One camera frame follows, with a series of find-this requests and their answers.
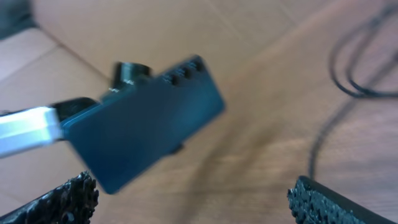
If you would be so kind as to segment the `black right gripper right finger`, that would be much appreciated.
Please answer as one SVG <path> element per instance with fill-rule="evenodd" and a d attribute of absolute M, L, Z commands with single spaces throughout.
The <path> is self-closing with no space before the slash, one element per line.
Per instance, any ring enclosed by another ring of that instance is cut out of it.
<path fill-rule="evenodd" d="M 303 175 L 287 198 L 298 224 L 395 224 Z"/>

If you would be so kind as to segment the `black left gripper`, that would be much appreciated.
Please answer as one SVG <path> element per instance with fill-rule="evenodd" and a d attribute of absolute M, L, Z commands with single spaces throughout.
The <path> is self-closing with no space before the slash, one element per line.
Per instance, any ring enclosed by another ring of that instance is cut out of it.
<path fill-rule="evenodd" d="M 89 97 L 78 97 L 50 105 L 55 108 L 60 121 L 78 114 L 92 106 L 116 99 L 124 93 L 135 91 L 152 77 L 150 67 L 140 63 L 117 62 L 113 67 L 113 80 L 108 91 L 99 101 Z"/>

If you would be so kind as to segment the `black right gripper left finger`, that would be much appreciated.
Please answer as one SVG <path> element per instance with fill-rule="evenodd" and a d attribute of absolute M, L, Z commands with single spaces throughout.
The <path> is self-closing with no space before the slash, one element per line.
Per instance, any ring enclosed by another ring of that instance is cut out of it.
<path fill-rule="evenodd" d="M 1 224 L 90 224 L 98 205 L 99 190 L 89 172 L 1 216 Z"/>

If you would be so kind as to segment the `blue Galaxy smartphone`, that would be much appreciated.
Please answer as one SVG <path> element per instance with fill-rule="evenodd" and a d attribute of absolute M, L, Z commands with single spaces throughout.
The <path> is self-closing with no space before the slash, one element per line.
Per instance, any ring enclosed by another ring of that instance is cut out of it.
<path fill-rule="evenodd" d="M 61 127 L 102 189 L 115 194 L 224 108 L 205 61 L 193 55 L 139 88 L 67 118 Z"/>

